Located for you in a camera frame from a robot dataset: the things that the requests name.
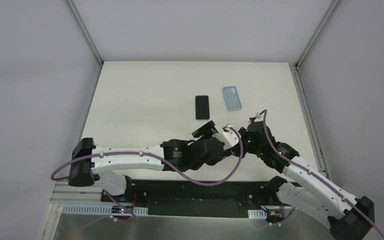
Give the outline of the black smartphone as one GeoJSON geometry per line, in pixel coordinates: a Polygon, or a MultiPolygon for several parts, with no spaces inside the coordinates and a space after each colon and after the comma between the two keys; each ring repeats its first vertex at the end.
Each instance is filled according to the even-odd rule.
{"type": "Polygon", "coordinates": [[[195,119],[209,120],[210,119],[210,103],[207,95],[195,96],[195,119]]]}

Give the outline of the light blue phone case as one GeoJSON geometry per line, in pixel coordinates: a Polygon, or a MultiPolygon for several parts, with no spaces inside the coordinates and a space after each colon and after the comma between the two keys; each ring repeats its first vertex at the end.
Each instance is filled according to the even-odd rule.
{"type": "Polygon", "coordinates": [[[226,109],[229,112],[239,111],[242,109],[242,104],[238,94],[238,90],[235,86],[226,86],[222,88],[222,94],[226,109]]]}

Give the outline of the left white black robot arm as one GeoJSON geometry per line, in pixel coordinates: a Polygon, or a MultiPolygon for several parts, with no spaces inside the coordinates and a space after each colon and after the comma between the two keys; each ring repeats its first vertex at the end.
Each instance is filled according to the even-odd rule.
{"type": "Polygon", "coordinates": [[[192,140],[171,139],[134,148],[102,146],[95,144],[91,137],[83,138],[72,151],[68,185],[96,186],[124,203],[133,195],[131,180],[116,171],[196,171],[203,165],[213,166],[223,160],[227,151],[241,139],[230,125],[218,132],[213,121],[192,136],[192,140]]]}

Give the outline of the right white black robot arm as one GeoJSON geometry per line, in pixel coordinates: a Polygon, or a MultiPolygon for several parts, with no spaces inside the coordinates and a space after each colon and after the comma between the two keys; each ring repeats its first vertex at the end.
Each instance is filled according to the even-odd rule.
{"type": "Polygon", "coordinates": [[[251,122],[236,131],[226,128],[226,148],[243,158],[255,155],[280,175],[262,187],[258,205],[279,202],[295,207],[327,227],[336,240],[362,240],[375,226],[375,206],[357,197],[311,167],[297,150],[275,141],[264,121],[251,122]]]}

